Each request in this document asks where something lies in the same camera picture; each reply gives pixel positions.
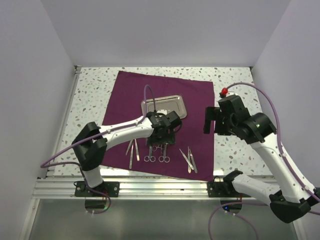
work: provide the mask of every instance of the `maroon fabric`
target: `maroon fabric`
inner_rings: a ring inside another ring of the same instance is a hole
[[[182,128],[176,134],[175,145],[168,145],[166,155],[169,163],[159,162],[160,150],[153,152],[155,162],[145,162],[149,154],[144,138],[137,139],[140,161],[133,155],[132,169],[144,173],[159,174],[169,177],[210,181],[214,168],[214,133],[204,134],[205,108],[214,105],[214,85],[210,81],[185,80],[173,77],[151,76],[119,71],[106,109],[103,125],[114,125],[134,120],[142,115],[141,101],[144,86],[149,84],[155,97],[181,95],[187,116],[182,119]],[[130,154],[126,156],[128,142],[109,149],[102,165],[129,169]],[[188,165],[179,148],[187,155],[188,146],[194,156],[198,173],[188,173]]]

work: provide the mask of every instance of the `silver tray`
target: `silver tray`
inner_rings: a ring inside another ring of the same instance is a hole
[[[173,95],[173,96],[164,96],[164,97],[157,97],[155,100],[155,108],[157,110],[166,110],[167,114],[171,111],[175,111],[180,119],[184,119],[187,116],[187,110],[184,103],[182,96],[180,95]],[[154,100],[147,99],[146,100],[146,108],[147,112],[153,112],[154,108]],[[141,102],[141,109],[144,112],[145,109],[145,101]]]

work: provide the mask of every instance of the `purple cable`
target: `purple cable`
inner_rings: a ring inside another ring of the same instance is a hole
[[[94,190],[92,189],[91,187],[89,187],[88,183],[87,183],[87,180],[85,178],[85,175],[81,169],[81,165],[78,163],[78,162],[75,162],[75,161],[65,161],[65,162],[57,162],[57,163],[51,163],[51,164],[48,164],[50,163],[51,161],[53,161],[56,157],[60,156],[61,154],[65,153],[66,151],[70,150],[70,149],[73,149],[74,147],[80,145],[80,144],[83,144],[84,142],[87,142],[87,141],[90,141],[92,139],[96,139],[102,135],[105,135],[109,132],[112,132],[112,131],[115,131],[115,130],[119,130],[119,129],[124,129],[124,128],[128,128],[128,127],[133,127],[135,126],[136,124],[140,124],[142,123],[145,118],[146,118],[146,115],[147,115],[147,89],[149,88],[150,92],[151,92],[151,95],[152,95],[152,99],[153,99],[153,106],[154,106],[154,110],[156,110],[156,101],[155,101],[155,95],[154,95],[154,92],[152,91],[152,88],[150,87],[150,85],[145,85],[144,86],[144,89],[143,89],[143,99],[144,99],[144,103],[145,103],[145,108],[144,108],[144,113],[143,113],[143,117],[141,120],[139,120],[137,123],[131,123],[131,124],[127,124],[127,125],[123,125],[123,126],[118,126],[118,127],[114,127],[114,128],[111,128],[107,131],[104,131],[104,132],[101,132],[101,133],[98,133],[96,135],[93,135],[93,136],[90,136],[90,137],[87,137],[85,139],[82,139],[80,141],[77,141],[76,143],[66,147],[65,149],[57,152],[56,154],[54,154],[52,157],[50,157],[47,161],[45,161],[44,163],[42,163],[40,165],[40,167],[42,169],[44,168],[48,168],[48,167],[52,167],[52,166],[58,166],[58,165],[63,165],[63,164],[74,164],[74,165],[77,165],[79,168],[80,168],[80,172],[81,172],[81,175],[83,176],[83,179],[84,179],[84,182],[85,182],[85,185],[86,187],[93,193],[96,193],[96,194],[100,194],[102,195],[103,197],[106,197],[106,199],[108,199],[108,206],[102,210],[102,211],[92,211],[91,213],[92,214],[102,214],[104,212],[106,212],[109,208],[110,208],[110,205],[111,205],[111,199],[110,197],[105,194],[104,192],[100,192],[100,191],[97,191],[97,190]]]
[[[277,145],[278,145],[278,148],[279,148],[279,152],[283,158],[283,161],[285,163],[285,165],[287,166],[287,168],[289,169],[290,173],[293,175],[293,177],[298,181],[298,183],[305,189],[306,185],[304,184],[304,182],[299,178],[299,176],[296,174],[295,170],[292,168],[292,166],[290,165],[287,157],[284,156],[284,150],[283,150],[283,147],[282,147],[282,144],[281,144],[281,131],[280,131],[280,121],[279,121],[279,117],[278,117],[278,114],[277,114],[277,111],[276,111],[276,108],[275,108],[275,105],[273,104],[273,102],[271,101],[271,99],[268,97],[268,95],[263,91],[261,90],[260,88],[256,87],[255,85],[253,84],[250,84],[250,83],[246,83],[246,82],[237,82],[237,83],[233,83],[231,85],[229,85],[227,87],[227,89],[231,88],[231,87],[234,87],[236,85],[247,85],[247,86],[250,86],[256,90],[258,90],[260,93],[262,93],[265,98],[268,100],[271,108],[272,108],[272,111],[273,111],[273,114],[274,114],[274,117],[275,117],[275,122],[276,122],[276,128],[277,128],[277,135],[276,135],[276,141],[277,141]],[[310,189],[305,189],[307,193],[309,193],[315,200],[317,200],[319,203],[320,203],[320,198],[317,197]]]
[[[226,206],[229,206],[229,205],[234,205],[234,204],[242,204],[242,205],[254,205],[254,206],[266,206],[264,203],[254,203],[254,202],[242,202],[242,201],[235,201],[235,202],[229,202],[229,203],[225,203],[225,204],[222,204],[218,207],[216,207],[213,212],[211,213],[210,217],[209,217],[209,222],[208,222],[208,233],[209,233],[209,237],[210,237],[210,240],[214,240],[213,237],[212,237],[212,233],[211,233],[211,220],[214,216],[214,214],[221,208],[223,207],[226,207]],[[251,227],[252,229],[254,230],[254,233],[255,233],[255,236],[256,236],[256,239],[259,240],[260,237],[259,237],[259,234],[258,234],[258,231],[257,229],[254,227],[254,225],[248,220],[246,219],[245,217],[243,216],[240,216],[240,215],[235,215],[236,217],[244,220],[245,222],[247,222]]]

